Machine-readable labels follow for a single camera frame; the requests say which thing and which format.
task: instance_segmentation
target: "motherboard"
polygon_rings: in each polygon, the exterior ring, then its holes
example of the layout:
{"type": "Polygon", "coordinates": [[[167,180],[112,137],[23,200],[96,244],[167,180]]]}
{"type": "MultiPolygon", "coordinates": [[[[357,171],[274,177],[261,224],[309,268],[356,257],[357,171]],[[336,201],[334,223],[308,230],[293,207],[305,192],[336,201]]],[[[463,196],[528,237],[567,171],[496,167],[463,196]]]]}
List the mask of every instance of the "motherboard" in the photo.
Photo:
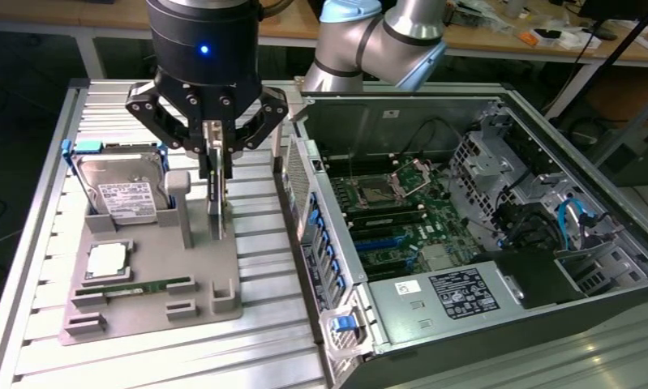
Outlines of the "motherboard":
{"type": "Polygon", "coordinates": [[[429,160],[392,166],[389,173],[349,169],[332,177],[369,280],[463,266],[483,251],[452,205],[448,177],[429,160]]]}

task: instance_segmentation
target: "power supply label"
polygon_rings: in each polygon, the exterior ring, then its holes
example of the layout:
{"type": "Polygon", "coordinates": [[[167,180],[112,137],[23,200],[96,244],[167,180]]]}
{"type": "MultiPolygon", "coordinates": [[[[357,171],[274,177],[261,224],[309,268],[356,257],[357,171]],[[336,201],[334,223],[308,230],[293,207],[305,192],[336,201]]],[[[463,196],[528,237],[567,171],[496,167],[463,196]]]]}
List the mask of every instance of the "power supply label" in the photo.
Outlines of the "power supply label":
{"type": "Polygon", "coordinates": [[[429,282],[449,318],[455,320],[468,318],[475,314],[484,314],[499,309],[497,300],[489,292],[477,269],[432,276],[429,282]]]}
{"type": "Polygon", "coordinates": [[[112,219],[155,216],[155,200],[149,182],[100,184],[98,187],[112,219]]]}

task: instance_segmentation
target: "aluminum profile table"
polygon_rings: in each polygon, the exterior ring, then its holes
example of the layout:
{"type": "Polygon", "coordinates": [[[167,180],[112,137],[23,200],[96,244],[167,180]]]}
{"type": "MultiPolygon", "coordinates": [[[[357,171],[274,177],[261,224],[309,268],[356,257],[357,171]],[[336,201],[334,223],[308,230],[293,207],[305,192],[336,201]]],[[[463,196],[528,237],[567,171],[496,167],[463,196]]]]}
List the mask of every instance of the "aluminum profile table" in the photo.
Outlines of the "aluminum profile table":
{"type": "MultiPolygon", "coordinates": [[[[325,387],[276,196],[274,139],[245,152],[227,184],[243,316],[72,346],[58,341],[86,208],[59,144],[157,141],[123,106],[131,83],[92,82],[67,94],[0,304],[0,387],[325,387]]],[[[285,125],[284,135],[290,131],[285,125]]],[[[171,151],[169,163],[190,171],[189,198],[205,198],[198,161],[171,151]]]]}

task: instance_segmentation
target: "floor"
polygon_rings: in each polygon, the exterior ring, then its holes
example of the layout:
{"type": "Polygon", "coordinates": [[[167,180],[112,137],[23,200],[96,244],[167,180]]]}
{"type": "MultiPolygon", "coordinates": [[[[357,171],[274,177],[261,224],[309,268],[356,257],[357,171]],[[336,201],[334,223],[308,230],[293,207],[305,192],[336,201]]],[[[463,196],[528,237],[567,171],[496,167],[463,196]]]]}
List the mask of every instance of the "floor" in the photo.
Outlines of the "floor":
{"type": "MultiPolygon", "coordinates": [[[[145,79],[154,71],[150,42],[99,39],[110,78],[145,79]]],[[[312,49],[259,49],[263,79],[306,72],[312,49]]],[[[555,96],[570,65],[445,58],[431,81],[505,82],[540,107],[555,96]]],[[[71,78],[86,76],[75,41],[60,36],[0,33],[0,293],[26,223],[31,197],[71,78]]]]}

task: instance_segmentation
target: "wooden table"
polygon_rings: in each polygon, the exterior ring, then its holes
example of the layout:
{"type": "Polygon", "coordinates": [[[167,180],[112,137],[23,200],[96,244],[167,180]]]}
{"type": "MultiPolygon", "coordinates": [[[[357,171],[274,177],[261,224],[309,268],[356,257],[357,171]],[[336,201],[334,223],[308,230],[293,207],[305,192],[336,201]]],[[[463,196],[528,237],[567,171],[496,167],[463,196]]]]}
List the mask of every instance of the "wooden table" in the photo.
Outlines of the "wooden table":
{"type": "MultiPolygon", "coordinates": [[[[501,19],[515,26],[516,31],[529,28],[529,20],[513,20],[504,16],[504,5],[499,0],[487,1],[501,19]]],[[[527,5],[533,14],[555,15],[559,18],[567,15],[572,24],[580,21],[563,6],[555,6],[547,0],[529,0],[527,5]]],[[[612,29],[619,38],[615,41],[604,41],[596,50],[590,50],[583,55],[583,69],[555,102],[547,117],[559,115],[628,34],[624,28],[612,29]]],[[[83,0],[0,0],[0,31],[74,36],[91,78],[106,77],[94,38],[151,38],[145,0],[116,0],[114,5],[87,3],[83,0]]],[[[293,5],[280,14],[276,23],[262,23],[259,44],[316,47],[317,36],[318,21],[308,1],[294,0],[293,5]]],[[[445,30],[444,39],[449,47],[449,56],[574,62],[579,54],[578,50],[566,50],[559,46],[531,47],[515,34],[493,32],[488,28],[452,25],[445,30]]],[[[634,43],[616,65],[648,67],[648,49],[634,43]]]]}

